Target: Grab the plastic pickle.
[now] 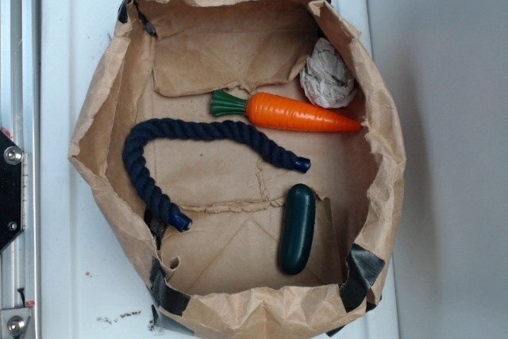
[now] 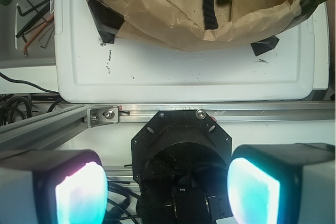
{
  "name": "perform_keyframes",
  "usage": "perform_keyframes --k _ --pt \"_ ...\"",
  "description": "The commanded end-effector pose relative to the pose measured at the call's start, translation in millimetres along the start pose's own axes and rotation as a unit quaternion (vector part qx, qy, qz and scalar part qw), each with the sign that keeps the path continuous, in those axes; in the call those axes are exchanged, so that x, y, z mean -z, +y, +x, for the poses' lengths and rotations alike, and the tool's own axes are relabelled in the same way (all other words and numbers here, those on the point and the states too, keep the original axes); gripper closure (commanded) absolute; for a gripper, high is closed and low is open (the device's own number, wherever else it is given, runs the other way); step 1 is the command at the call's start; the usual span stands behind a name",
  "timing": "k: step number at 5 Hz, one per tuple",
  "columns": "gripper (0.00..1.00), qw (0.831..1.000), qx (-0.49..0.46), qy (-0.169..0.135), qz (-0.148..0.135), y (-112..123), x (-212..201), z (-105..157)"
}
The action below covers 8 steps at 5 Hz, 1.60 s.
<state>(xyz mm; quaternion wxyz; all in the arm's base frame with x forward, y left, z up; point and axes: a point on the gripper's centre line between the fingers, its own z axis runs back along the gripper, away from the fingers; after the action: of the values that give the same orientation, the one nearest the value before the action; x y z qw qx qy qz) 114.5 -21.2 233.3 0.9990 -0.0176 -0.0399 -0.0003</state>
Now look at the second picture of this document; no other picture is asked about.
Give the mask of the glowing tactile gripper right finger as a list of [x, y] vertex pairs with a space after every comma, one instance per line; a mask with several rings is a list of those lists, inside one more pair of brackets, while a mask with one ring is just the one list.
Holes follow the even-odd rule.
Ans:
[[240, 145], [227, 190], [237, 223], [335, 223], [335, 146]]

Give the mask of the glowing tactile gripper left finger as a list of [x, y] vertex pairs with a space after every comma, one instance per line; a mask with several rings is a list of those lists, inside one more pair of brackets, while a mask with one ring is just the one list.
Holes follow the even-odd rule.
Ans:
[[103, 223], [107, 196], [93, 150], [1, 152], [1, 223]]

